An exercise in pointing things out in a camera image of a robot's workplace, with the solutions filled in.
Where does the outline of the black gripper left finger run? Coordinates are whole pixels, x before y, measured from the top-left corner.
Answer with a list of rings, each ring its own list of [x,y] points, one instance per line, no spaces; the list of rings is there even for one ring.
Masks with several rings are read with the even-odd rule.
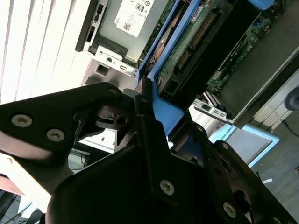
[[[110,83],[87,85],[0,107],[0,149],[39,165],[65,163],[76,141],[105,128],[117,131],[119,152],[135,146],[145,153],[152,195],[176,206],[176,181],[163,125],[153,110],[152,82],[143,78],[129,97]]]

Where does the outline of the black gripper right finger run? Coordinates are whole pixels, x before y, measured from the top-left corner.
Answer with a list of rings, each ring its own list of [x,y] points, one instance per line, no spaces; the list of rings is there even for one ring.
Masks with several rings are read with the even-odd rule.
[[[294,224],[295,219],[225,141],[212,143],[190,112],[170,133],[171,151],[201,170],[202,220],[215,224]]]

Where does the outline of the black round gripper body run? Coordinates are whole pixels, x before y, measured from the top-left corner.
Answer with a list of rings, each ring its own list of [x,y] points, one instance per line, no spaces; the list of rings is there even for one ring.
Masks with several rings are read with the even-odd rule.
[[[135,146],[67,178],[51,197],[48,224],[221,224],[203,169],[171,156],[165,166],[178,196],[176,206],[152,195],[145,153]]]

